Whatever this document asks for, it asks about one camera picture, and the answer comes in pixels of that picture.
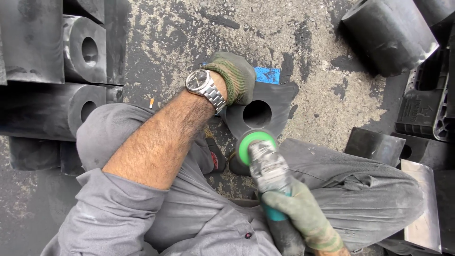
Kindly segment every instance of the angle grinder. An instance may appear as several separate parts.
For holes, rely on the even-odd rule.
[[[267,191],[292,195],[289,166],[277,151],[277,143],[272,135],[264,130],[248,131],[237,142],[236,152],[238,161],[250,168],[251,177],[258,186],[259,199]],[[302,256],[305,251],[303,237],[289,217],[264,203],[261,206],[281,255]]]

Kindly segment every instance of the wristwatch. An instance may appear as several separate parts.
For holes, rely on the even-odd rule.
[[[188,75],[185,81],[187,90],[193,94],[205,96],[208,101],[215,107],[217,113],[220,112],[226,101],[218,91],[215,83],[210,76],[210,70],[198,69]]]

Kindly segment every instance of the watch face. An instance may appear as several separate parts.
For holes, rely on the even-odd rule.
[[[187,87],[190,90],[195,90],[204,85],[207,80],[207,72],[205,70],[198,70],[187,79]]]

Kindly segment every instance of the gloved hand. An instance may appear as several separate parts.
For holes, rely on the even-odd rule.
[[[310,248],[325,252],[342,249],[340,235],[330,225],[309,188],[292,179],[292,197],[269,191],[262,195],[261,201],[287,214]]]
[[[254,81],[256,72],[245,58],[230,52],[217,51],[203,69],[219,73],[226,83],[226,105],[233,103],[248,105],[253,100]]]

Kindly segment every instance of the person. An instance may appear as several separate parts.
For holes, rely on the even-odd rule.
[[[187,89],[153,111],[130,104],[95,109],[77,131],[82,189],[43,256],[279,256],[261,208],[216,193],[204,174],[215,158],[205,133],[224,105],[252,100],[256,75],[215,52]],[[416,180],[379,162],[286,139],[279,148],[292,196],[262,200],[287,214],[317,255],[348,255],[398,232],[423,212]]]

